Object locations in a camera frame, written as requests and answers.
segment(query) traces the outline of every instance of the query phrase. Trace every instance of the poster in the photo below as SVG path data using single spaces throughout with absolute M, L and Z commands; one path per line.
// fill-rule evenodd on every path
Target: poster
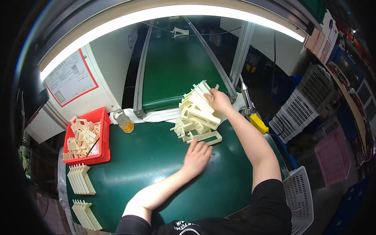
M 98 88 L 81 49 L 61 62 L 44 82 L 61 107 Z

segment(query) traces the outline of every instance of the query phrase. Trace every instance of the pink plastic crate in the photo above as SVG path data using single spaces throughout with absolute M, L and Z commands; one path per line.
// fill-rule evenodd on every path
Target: pink plastic crate
M 316 145 L 315 153 L 326 187 L 347 179 L 351 159 L 345 135 L 340 127 Z

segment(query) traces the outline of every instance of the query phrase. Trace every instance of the green table surface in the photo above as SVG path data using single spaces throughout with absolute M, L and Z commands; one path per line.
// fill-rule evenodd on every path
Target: green table surface
M 172 31 L 174 27 L 189 30 L 188 23 L 180 17 L 156 19 L 154 25 Z M 227 92 L 224 83 L 197 36 L 172 38 L 170 33 L 153 28 L 146 56 L 143 86 L 145 112 L 178 107 L 184 93 L 193 84 L 206 80 L 210 87 L 219 84 L 219 90 Z
M 103 231 L 115 232 L 127 202 L 139 190 L 183 166 L 189 145 L 170 131 L 173 126 L 168 122 L 139 123 L 132 133 L 126 134 L 117 125 L 110 125 L 111 159 L 90 165 L 88 171 L 96 194 L 74 194 L 67 178 L 70 207 L 72 199 L 92 203 L 90 208 Z M 153 227 L 172 220 L 225 217 L 249 205 L 252 165 L 228 120 L 217 130 L 223 140 L 214 145 L 206 169 L 153 212 Z M 265 137 L 277 155 L 281 172 L 285 172 L 287 168 L 272 138 Z M 79 223 L 73 211 L 72 216 Z

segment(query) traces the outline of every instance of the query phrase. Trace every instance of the white cloth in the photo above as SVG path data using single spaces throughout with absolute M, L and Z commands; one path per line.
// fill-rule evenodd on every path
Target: white cloth
M 241 93 L 238 93 L 238 97 L 236 98 L 236 101 L 232 105 L 236 111 L 242 110 L 246 108 L 246 104 L 243 99 L 243 95 Z M 112 124 L 117 125 L 118 123 L 113 118 L 113 113 L 110 113 L 110 121 Z M 166 110 L 160 110 L 160 111 L 153 111 L 146 113 L 146 117 L 143 119 L 138 119 L 136 114 L 133 113 L 133 109 L 124 109 L 124 113 L 130 118 L 130 120 L 133 123 L 156 123 L 161 121 L 167 121 L 170 123 L 176 123 L 176 119 L 180 117 L 181 111 L 179 108 L 173 108 L 173 109 L 166 109 Z M 221 115 L 221 123 L 227 120 L 227 118 Z

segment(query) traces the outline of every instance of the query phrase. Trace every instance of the fluorescent light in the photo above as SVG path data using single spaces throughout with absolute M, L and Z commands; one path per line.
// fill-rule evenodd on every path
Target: fluorescent light
M 229 17 L 239 20 L 250 21 L 265 27 L 275 29 L 284 33 L 296 40 L 303 42 L 304 37 L 296 32 L 282 26 L 276 22 L 268 20 L 264 17 L 254 15 L 248 12 L 235 10 L 231 8 L 224 8 L 219 6 L 206 6 L 206 5 L 176 5 L 176 6 L 162 6 L 157 8 L 146 9 L 134 12 L 128 15 L 121 16 L 109 22 L 106 22 L 89 32 L 85 33 L 70 45 L 64 48 L 52 61 L 44 68 L 41 73 L 41 78 L 44 80 L 52 70 L 55 69 L 63 60 L 70 56 L 73 52 L 85 46 L 89 42 L 122 27 L 135 24 L 145 20 L 152 20 L 172 15 L 214 15 L 221 17 Z

